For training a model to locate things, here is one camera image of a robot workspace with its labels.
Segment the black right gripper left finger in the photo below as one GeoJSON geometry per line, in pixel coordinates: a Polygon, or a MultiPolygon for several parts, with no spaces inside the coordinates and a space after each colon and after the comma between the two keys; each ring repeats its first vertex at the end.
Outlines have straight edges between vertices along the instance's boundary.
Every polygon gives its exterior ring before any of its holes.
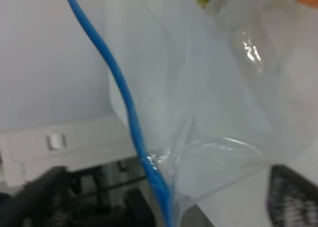
{"type": "Polygon", "coordinates": [[[0,203],[2,227],[56,227],[67,221],[69,173],[63,166],[46,171],[0,203]]]}

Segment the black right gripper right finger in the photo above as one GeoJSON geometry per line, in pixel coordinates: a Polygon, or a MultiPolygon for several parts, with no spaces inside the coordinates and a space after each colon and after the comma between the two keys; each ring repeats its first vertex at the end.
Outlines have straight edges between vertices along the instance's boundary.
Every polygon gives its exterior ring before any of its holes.
{"type": "Polygon", "coordinates": [[[318,186],[286,165],[272,166],[267,213],[273,227],[316,227],[318,186]]]}

